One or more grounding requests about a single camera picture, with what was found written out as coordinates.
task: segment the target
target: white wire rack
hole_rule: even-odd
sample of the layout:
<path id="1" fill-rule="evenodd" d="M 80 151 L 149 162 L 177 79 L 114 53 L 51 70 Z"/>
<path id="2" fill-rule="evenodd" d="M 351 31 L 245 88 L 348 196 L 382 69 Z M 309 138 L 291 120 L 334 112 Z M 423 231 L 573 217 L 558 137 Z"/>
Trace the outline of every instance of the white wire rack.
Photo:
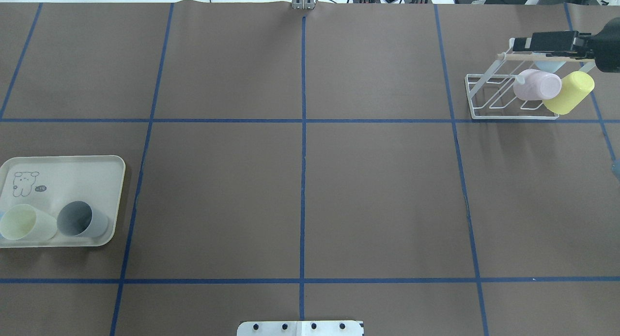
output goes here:
<path id="1" fill-rule="evenodd" d="M 465 90 L 469 111 L 474 120 L 556 120 L 559 115 L 549 111 L 543 102 L 524 101 L 512 91 L 515 82 L 523 83 L 518 74 L 531 69 L 534 61 L 582 62 L 580 71 L 587 73 L 595 63 L 593 59 L 575 60 L 565 57 L 547 57 L 544 54 L 514 53 L 514 38 L 509 40 L 509 48 L 498 54 L 496 60 L 483 74 L 467 74 Z M 498 74 L 507 62 L 518 64 L 507 74 Z"/>

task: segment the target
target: tray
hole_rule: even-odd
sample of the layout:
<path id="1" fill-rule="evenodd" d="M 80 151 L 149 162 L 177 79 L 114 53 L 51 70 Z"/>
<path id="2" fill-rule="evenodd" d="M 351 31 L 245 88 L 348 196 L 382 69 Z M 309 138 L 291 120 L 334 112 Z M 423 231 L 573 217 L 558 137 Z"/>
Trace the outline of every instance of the tray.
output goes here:
<path id="1" fill-rule="evenodd" d="M 60 232 L 48 241 L 10 241 L 0 236 L 0 248 L 97 247 L 112 239 L 116 229 L 125 163 L 117 155 L 15 157 L 0 167 L 0 213 L 11 206 L 30 204 L 57 217 L 72 201 L 98 208 L 108 218 L 106 233 L 96 238 L 66 237 Z M 23 183 L 16 173 L 27 173 Z"/>

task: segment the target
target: printed logo on tray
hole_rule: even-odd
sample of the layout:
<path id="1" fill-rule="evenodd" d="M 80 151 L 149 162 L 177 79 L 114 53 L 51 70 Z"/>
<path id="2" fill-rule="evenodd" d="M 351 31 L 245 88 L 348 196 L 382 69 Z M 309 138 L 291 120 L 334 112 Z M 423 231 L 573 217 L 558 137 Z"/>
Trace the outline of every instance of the printed logo on tray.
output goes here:
<path id="1" fill-rule="evenodd" d="M 37 182 L 39 172 L 16 172 L 13 179 L 13 197 L 26 197 L 32 192 L 34 184 Z M 36 186 L 36 192 L 47 190 L 46 186 Z"/>

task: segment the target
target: cartoon dog print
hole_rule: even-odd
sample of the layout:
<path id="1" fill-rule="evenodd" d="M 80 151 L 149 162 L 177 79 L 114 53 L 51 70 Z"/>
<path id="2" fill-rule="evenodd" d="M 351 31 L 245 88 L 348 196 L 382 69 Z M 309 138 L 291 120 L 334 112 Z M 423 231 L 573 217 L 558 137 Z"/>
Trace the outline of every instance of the cartoon dog print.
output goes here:
<path id="1" fill-rule="evenodd" d="M 13 197 L 26 197 L 31 194 L 38 172 L 17 172 L 13 179 Z"/>

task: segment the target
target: brown table surface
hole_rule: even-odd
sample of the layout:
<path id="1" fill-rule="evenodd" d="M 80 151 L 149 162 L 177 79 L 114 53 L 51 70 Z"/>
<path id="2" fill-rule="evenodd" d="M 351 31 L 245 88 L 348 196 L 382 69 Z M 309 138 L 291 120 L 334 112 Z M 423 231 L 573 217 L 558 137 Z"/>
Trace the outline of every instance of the brown table surface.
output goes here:
<path id="1" fill-rule="evenodd" d="M 0 335 L 617 335 L 620 75 L 554 122 L 472 122 L 463 85 L 509 37 L 614 16 L 0 5 L 0 159 L 128 166 L 110 243 L 0 249 Z"/>

